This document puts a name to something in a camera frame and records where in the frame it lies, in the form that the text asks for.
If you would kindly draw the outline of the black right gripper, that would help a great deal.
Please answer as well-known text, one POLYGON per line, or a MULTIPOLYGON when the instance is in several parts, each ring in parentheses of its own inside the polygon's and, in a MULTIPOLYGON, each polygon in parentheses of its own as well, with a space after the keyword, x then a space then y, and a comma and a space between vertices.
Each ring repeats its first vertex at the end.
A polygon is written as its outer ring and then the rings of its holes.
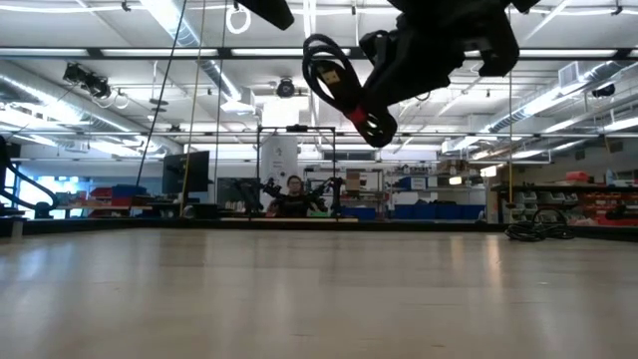
POLYGON ((359 47, 373 64, 366 80, 366 112, 378 119, 388 107, 450 84, 466 52, 479 52, 484 77, 507 74, 519 47, 503 0, 391 0, 401 11, 397 30, 365 34, 359 47))

